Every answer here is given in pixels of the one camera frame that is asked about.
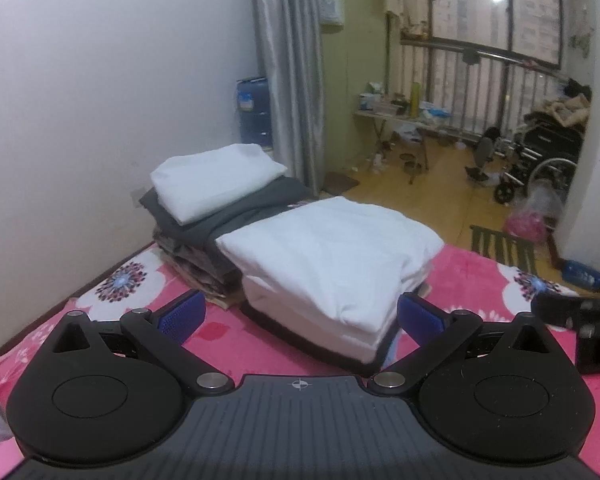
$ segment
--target white plastic bag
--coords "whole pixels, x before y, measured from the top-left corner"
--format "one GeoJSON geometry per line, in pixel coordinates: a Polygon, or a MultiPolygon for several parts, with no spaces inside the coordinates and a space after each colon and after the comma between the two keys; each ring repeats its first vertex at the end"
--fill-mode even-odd
{"type": "Polygon", "coordinates": [[[320,22],[323,25],[344,25],[340,0],[320,0],[320,22]]]}
{"type": "Polygon", "coordinates": [[[526,194],[523,205],[527,211],[535,211],[542,216],[559,219],[564,205],[548,180],[536,180],[526,194]]]}

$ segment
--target gray curtain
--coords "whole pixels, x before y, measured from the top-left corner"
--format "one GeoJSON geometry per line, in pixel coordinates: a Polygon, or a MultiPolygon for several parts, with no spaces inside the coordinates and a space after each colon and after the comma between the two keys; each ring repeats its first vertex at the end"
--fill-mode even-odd
{"type": "Polygon", "coordinates": [[[256,0],[269,79],[273,150],[314,193],[324,181],[324,82],[318,0],[256,0]]]}

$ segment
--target clear plastic bag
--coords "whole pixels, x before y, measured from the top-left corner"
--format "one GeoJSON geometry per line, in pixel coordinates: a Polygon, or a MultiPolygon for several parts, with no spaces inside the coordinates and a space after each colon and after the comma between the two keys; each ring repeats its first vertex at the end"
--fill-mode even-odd
{"type": "Polygon", "coordinates": [[[544,218],[560,218],[563,208],[551,183],[539,180],[529,189],[526,199],[515,206],[504,224],[504,232],[543,243],[547,237],[544,218]]]}
{"type": "Polygon", "coordinates": [[[320,22],[323,25],[344,25],[340,0],[320,0],[320,22]]]}

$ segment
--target wheelchair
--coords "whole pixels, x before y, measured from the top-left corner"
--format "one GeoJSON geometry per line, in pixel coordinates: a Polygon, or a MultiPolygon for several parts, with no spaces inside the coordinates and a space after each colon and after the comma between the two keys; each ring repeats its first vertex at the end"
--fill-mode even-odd
{"type": "Polygon", "coordinates": [[[525,117],[526,127],[502,150],[507,165],[500,173],[500,183],[493,191],[499,204],[513,200],[516,189],[526,196],[538,180],[548,180],[565,203],[582,149],[582,126],[566,128],[544,112],[525,117]]]}

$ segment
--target pink plastic bag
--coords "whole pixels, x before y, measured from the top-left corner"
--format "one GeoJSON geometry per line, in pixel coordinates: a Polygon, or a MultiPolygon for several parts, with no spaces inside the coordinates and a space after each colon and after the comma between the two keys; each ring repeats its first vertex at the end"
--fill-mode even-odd
{"type": "Polygon", "coordinates": [[[544,217],[536,211],[513,213],[504,222],[504,232],[535,244],[541,244],[547,236],[544,217]]]}
{"type": "Polygon", "coordinates": [[[519,202],[504,222],[503,231],[535,244],[546,240],[544,218],[559,219],[563,205],[548,180],[538,180],[529,186],[528,196],[519,202]]]}

